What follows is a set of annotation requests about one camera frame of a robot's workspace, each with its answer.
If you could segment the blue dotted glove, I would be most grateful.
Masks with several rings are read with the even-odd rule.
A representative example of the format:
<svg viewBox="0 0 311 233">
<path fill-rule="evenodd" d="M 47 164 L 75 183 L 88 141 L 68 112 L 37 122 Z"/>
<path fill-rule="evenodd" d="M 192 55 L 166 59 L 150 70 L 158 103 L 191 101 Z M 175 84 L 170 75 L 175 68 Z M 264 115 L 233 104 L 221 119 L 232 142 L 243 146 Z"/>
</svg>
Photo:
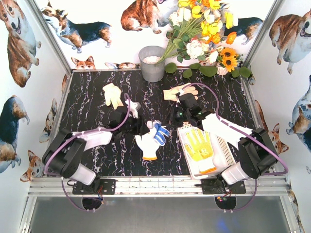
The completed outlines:
<svg viewBox="0 0 311 233">
<path fill-rule="evenodd" d="M 170 131 L 168 131 L 162 123 L 158 120 L 148 121 L 147 126 L 150 129 L 151 137 L 160 145 L 164 146 L 166 143 L 166 138 L 170 136 Z"/>
<path fill-rule="evenodd" d="M 142 159 L 153 161 L 157 159 L 156 151 L 160 144 L 155 139 L 157 133 L 156 126 L 160 125 L 160 121 L 147 121 L 147 127 L 150 130 L 144 135 L 135 135 L 136 144 L 142 150 Z"/>
</svg>

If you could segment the yellow dotted white glove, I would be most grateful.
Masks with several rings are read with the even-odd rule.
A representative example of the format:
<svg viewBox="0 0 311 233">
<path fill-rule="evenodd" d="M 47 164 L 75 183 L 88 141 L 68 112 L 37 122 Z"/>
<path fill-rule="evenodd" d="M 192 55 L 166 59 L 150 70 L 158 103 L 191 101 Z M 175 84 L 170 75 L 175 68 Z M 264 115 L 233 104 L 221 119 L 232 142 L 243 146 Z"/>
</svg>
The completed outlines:
<svg viewBox="0 0 311 233">
<path fill-rule="evenodd" d="M 187 143 L 185 149 L 190 158 L 198 166 L 200 174 L 209 174 L 217 170 L 213 163 L 214 151 L 208 132 L 198 128 L 185 133 Z"/>
</svg>

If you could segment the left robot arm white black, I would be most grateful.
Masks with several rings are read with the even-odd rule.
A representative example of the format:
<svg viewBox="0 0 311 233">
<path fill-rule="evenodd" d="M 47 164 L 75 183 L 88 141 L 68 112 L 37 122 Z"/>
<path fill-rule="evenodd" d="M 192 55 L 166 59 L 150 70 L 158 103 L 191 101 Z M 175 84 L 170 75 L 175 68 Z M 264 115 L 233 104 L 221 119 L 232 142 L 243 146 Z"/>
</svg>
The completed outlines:
<svg viewBox="0 0 311 233">
<path fill-rule="evenodd" d="M 61 130 L 42 157 L 44 172 L 50 170 L 63 178 L 91 186 L 98 175 L 81 164 L 85 151 L 114 143 L 127 133 L 142 136 L 149 131 L 140 106 L 119 106 L 110 113 L 109 123 L 104 127 L 84 132 Z"/>
</svg>

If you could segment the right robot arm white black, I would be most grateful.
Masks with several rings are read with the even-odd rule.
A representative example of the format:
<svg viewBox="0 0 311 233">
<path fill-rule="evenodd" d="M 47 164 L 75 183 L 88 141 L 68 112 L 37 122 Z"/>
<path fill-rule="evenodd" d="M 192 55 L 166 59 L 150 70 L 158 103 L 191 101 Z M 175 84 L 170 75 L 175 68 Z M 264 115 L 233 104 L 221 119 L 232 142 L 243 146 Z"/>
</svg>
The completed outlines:
<svg viewBox="0 0 311 233">
<path fill-rule="evenodd" d="M 277 163 L 277 152 L 263 128 L 252 130 L 219 117 L 198 105 L 192 93 L 176 94 L 169 124 L 178 127 L 193 178 L 215 176 L 233 185 L 257 179 Z"/>
</svg>

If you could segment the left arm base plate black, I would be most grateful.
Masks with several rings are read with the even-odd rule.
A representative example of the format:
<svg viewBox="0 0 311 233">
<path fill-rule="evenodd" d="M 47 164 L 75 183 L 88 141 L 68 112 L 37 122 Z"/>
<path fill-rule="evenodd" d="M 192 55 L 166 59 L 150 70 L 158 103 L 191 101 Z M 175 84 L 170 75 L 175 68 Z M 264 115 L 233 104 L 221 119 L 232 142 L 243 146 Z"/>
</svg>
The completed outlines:
<svg viewBox="0 0 311 233">
<path fill-rule="evenodd" d="M 72 193 L 74 195 L 95 195 L 100 193 L 105 195 L 114 195 L 115 188 L 115 179 L 95 179 L 90 185 L 77 182 L 73 186 Z"/>
</svg>

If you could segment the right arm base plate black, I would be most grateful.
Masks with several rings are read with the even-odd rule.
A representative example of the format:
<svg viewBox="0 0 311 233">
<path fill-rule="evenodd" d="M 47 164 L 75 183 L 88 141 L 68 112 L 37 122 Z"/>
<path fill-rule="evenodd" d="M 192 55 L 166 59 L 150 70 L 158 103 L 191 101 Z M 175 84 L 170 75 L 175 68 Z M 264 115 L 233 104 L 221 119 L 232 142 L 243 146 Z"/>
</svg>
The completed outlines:
<svg viewBox="0 0 311 233">
<path fill-rule="evenodd" d="M 228 185 L 224 180 L 218 179 L 202 179 L 201 188 L 203 194 L 245 194 L 246 188 L 243 181 Z"/>
</svg>

